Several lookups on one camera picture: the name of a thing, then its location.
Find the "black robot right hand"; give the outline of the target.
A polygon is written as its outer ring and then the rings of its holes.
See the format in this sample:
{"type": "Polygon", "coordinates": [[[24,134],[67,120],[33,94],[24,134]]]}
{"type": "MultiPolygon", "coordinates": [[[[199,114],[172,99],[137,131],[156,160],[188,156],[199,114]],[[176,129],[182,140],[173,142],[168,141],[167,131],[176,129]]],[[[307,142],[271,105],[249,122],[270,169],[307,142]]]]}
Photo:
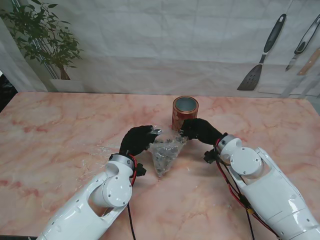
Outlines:
{"type": "Polygon", "coordinates": [[[190,118],[184,120],[180,133],[189,140],[197,139],[200,142],[215,146],[227,133],[219,132],[207,120],[201,118],[190,118]]]}

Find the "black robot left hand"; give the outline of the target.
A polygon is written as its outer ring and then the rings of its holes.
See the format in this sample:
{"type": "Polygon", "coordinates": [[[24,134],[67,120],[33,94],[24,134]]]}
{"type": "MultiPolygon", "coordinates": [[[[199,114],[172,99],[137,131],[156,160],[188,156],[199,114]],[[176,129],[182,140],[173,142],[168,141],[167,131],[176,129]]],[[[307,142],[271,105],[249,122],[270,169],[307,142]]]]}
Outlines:
{"type": "Polygon", "coordinates": [[[158,135],[152,125],[133,127],[123,137],[119,153],[137,156],[143,151],[147,151],[158,135]]]}

